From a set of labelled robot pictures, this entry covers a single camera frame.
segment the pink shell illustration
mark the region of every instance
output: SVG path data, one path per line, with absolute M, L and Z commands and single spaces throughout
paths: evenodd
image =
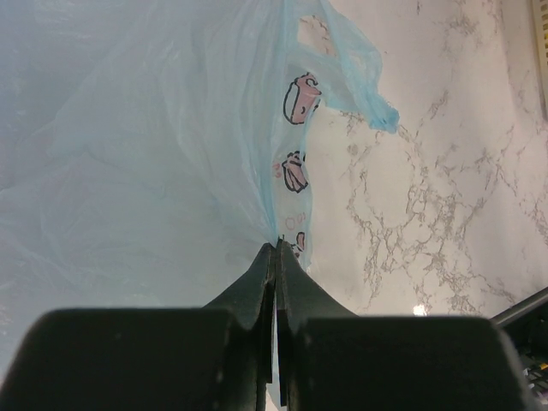
M 302 172 L 300 152 L 291 152 L 288 159 L 282 163 L 285 187 L 294 193 L 300 193 L 308 186 L 308 181 Z
M 318 81 L 310 73 L 297 77 L 289 86 L 283 101 L 283 115 L 291 124 L 304 124 L 308 111 L 316 110 L 316 99 L 321 91 L 316 88 Z
M 298 259 L 301 256 L 301 253 L 305 251 L 305 233 L 302 231 L 297 234 L 297 243 L 291 244 L 291 249 L 295 253 L 295 257 Z

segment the white marble table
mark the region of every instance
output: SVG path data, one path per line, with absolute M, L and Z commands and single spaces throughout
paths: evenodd
M 380 50 L 379 90 L 401 125 L 375 132 L 319 107 L 310 275 L 360 314 L 492 316 L 548 286 L 529 1 L 332 2 Z

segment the translucent plastic bag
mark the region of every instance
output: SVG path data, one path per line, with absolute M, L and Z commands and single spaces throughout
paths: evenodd
M 325 0 L 0 10 L 0 375 L 52 308 L 200 306 L 280 235 L 305 264 L 313 107 L 396 127 L 379 54 Z M 303 15 L 337 58 L 297 42 Z

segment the marble countertop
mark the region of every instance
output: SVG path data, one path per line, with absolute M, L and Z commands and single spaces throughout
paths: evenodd
M 548 286 L 548 125 L 529 2 L 332 3 L 380 50 L 379 90 L 401 121 L 387 134 L 318 108 L 310 275 L 360 314 L 491 317 Z M 305 26 L 329 53 L 325 28 Z

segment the printed graphic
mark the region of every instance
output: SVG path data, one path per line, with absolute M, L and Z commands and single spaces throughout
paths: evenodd
M 310 73 L 297 77 L 289 86 L 283 101 L 283 115 L 291 124 L 304 124 L 308 111 L 312 109 L 321 91 L 316 88 L 318 81 Z
M 291 152 L 288 159 L 282 163 L 283 179 L 285 187 L 294 193 L 300 193 L 308 186 L 308 181 L 302 172 L 302 161 L 300 152 Z
M 291 249 L 295 253 L 295 257 L 298 259 L 301 256 L 301 253 L 305 251 L 305 233 L 302 231 L 297 234 L 297 243 L 291 244 Z

